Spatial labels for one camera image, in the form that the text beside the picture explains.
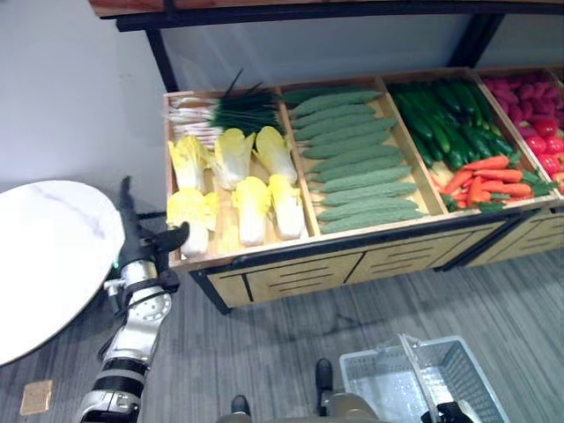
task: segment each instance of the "white round table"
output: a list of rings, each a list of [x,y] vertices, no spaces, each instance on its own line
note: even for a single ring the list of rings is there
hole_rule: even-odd
[[[80,313],[122,244],[118,211],[84,183],[36,182],[0,194],[0,366]]]

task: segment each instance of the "black metal frame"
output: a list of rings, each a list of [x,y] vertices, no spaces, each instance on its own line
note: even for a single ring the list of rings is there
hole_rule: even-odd
[[[483,226],[505,220],[506,223],[494,230],[483,240],[465,250],[459,256],[453,258],[450,262],[444,264],[443,266],[435,268],[435,271],[448,271],[453,267],[469,263],[471,260],[479,256],[501,238],[506,236],[516,226],[520,225],[526,219],[530,218],[537,212],[539,212],[539,209],[531,211],[505,211],[495,214],[479,214],[476,216],[469,216],[455,220],[432,222],[418,226],[409,226],[402,229],[391,229],[378,233],[362,234],[330,241],[319,241],[290,248],[283,248],[278,250],[265,251],[263,253],[255,253],[248,256],[236,257],[232,263],[227,265],[202,269],[199,271],[191,271],[190,276],[202,288],[204,293],[215,305],[218,311],[222,315],[226,315],[231,311],[231,308],[227,306],[227,304],[215,290],[212,282],[208,278],[208,275],[227,271],[242,271],[241,274],[244,277],[244,271],[246,269],[257,266],[264,266],[266,264],[284,262],[308,256],[319,256],[336,251],[342,251],[343,254],[346,254],[346,251],[350,249],[374,246],[390,241],[401,241],[430,234],[440,235],[445,231],[453,231],[464,228],[472,229],[474,226]],[[251,296],[249,296],[249,298],[250,302],[252,303],[254,300],[251,298]]]

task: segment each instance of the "tomato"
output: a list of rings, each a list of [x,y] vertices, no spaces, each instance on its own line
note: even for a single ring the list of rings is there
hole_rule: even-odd
[[[532,126],[542,138],[556,135],[558,131],[558,123],[550,118],[538,119]]]
[[[551,154],[540,154],[538,161],[540,161],[541,166],[550,176],[560,172],[560,162]]]
[[[545,140],[541,137],[537,137],[536,135],[527,137],[525,139],[525,143],[527,143],[527,145],[531,148],[532,152],[534,152],[536,156],[542,154],[546,150]]]
[[[564,152],[564,139],[560,137],[546,137],[546,150],[548,154],[556,154],[558,152]]]
[[[561,194],[564,194],[564,172],[553,174],[553,181],[558,183],[558,191],[560,191]]]

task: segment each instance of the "carrot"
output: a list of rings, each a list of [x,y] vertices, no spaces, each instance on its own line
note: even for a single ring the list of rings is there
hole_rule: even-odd
[[[500,192],[512,197],[526,197],[532,194],[531,186],[526,183],[503,183],[502,181],[487,181],[482,184],[482,189],[489,192]]]
[[[504,182],[520,182],[523,179],[523,172],[515,169],[490,170],[483,169],[474,172],[475,175],[488,179],[495,179]]]
[[[446,187],[442,189],[442,194],[452,194],[455,189],[460,188],[460,186],[472,178],[473,172],[471,170],[459,170],[452,177],[450,182]]]
[[[466,198],[468,196],[466,196],[466,194],[464,194],[463,192],[459,192],[458,194],[454,194],[451,197],[453,197],[457,201],[466,201]]]
[[[470,186],[470,189],[468,190],[468,206],[472,206],[475,205],[475,203],[479,203],[480,200],[480,194],[482,192],[482,177],[481,176],[476,176],[474,178],[474,181],[472,182],[472,185]]]
[[[534,198],[534,196],[530,194],[529,196],[523,196],[523,197],[511,197],[509,200],[505,200],[505,203],[514,203],[515,201],[523,201],[523,200],[528,200],[530,198]]]
[[[509,165],[509,159],[507,156],[499,155],[489,157],[487,159],[473,161],[468,163],[463,167],[463,169],[469,170],[483,170],[483,169],[505,169]]]
[[[462,188],[463,189],[467,189],[472,185],[472,181],[474,181],[474,178],[470,178],[468,181],[466,181],[465,183],[462,184]]]

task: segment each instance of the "artificial vegetable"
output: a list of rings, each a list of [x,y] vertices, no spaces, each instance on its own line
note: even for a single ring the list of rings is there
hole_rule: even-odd
[[[523,172],[517,169],[483,169],[477,170],[474,174],[487,179],[497,179],[504,182],[520,182],[523,179]]]
[[[442,189],[442,194],[452,194],[456,189],[460,188],[465,182],[472,178],[471,170],[463,169],[454,175],[450,182]]]

